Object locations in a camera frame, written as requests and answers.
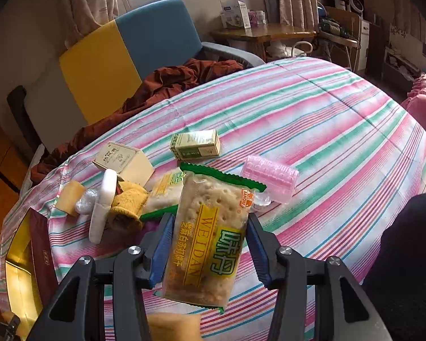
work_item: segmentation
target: blue gripper pad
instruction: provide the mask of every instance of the blue gripper pad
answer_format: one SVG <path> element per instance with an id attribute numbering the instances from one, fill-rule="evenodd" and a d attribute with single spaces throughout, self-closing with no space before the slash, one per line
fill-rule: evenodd
<path id="1" fill-rule="evenodd" d="M 248 243 L 249 252 L 251 253 L 252 261 L 257 272 L 257 277 L 265 287 L 268 288 L 271 282 L 270 267 L 267 254 L 264 246 L 260 241 L 256 228 L 251 220 L 248 221 L 246 229 L 246 242 Z"/>
<path id="2" fill-rule="evenodd" d="M 159 240 L 153 252 L 153 257 L 151 260 L 149 276 L 150 288 L 153 288 L 157 283 L 162 281 L 162 275 L 164 274 L 164 269 L 166 268 L 167 259 L 169 257 L 169 252 L 172 245 L 172 233 L 174 231 L 175 215 L 171 213 L 166 214 L 170 214 L 170 217 L 164 226 L 161 239 Z M 165 217 L 162 218 L 160 225 L 165 221 L 164 218 Z"/>

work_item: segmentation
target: packaged biscuit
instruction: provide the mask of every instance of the packaged biscuit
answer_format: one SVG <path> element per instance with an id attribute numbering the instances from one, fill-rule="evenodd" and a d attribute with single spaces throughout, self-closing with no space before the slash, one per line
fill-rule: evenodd
<path id="1" fill-rule="evenodd" d="M 141 221 L 160 217 L 166 212 L 176 213 L 183 189 L 184 173 L 176 168 L 164 174 L 155 184 L 145 206 Z"/>
<path id="2" fill-rule="evenodd" d="M 159 296 L 224 308 L 239 264 L 254 189 L 265 185 L 182 163 L 186 173 Z"/>

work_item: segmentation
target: brown blanket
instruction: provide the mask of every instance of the brown blanket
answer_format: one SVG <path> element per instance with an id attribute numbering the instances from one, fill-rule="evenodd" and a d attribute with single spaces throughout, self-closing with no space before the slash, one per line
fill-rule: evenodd
<path id="1" fill-rule="evenodd" d="M 71 141 L 58 146 L 49 156 L 34 166 L 30 176 L 33 184 L 40 183 L 50 171 L 65 162 L 71 155 L 126 119 L 164 99 L 242 69 L 243 65 L 235 60 L 216 62 L 190 59 L 184 65 L 155 70 L 146 77 L 133 97 L 127 99 L 120 109 L 107 118 L 83 127 Z"/>

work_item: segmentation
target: black pants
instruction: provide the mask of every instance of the black pants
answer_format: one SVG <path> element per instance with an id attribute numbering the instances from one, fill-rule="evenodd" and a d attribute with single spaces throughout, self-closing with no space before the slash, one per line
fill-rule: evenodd
<path id="1" fill-rule="evenodd" d="M 394 341 L 426 340 L 426 194 L 383 232 L 363 288 Z"/>

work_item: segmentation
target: metal bolt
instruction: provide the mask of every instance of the metal bolt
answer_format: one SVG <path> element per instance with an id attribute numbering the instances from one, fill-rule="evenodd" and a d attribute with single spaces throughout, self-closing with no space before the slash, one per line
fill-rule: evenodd
<path id="1" fill-rule="evenodd" d="M 142 251 L 142 249 L 141 249 L 139 246 L 131 246 L 131 247 L 128 249 L 128 252 L 129 252 L 131 255 L 137 255 L 137 254 L 139 254 L 141 251 Z"/>
<path id="2" fill-rule="evenodd" d="M 91 257 L 90 256 L 88 256 L 88 255 L 85 255 L 85 256 L 81 256 L 79 259 L 78 259 L 78 261 L 79 261 L 79 263 L 80 264 L 82 264 L 82 265 L 86 265 L 86 264 L 88 264 L 90 261 L 91 261 Z"/>
<path id="3" fill-rule="evenodd" d="M 292 254 L 292 251 L 293 250 L 288 246 L 281 246 L 279 248 L 279 252 L 283 255 L 290 255 L 290 254 Z"/>
<path id="4" fill-rule="evenodd" d="M 331 265 L 341 265 L 341 259 L 339 259 L 337 256 L 332 256 L 328 258 L 328 263 Z"/>

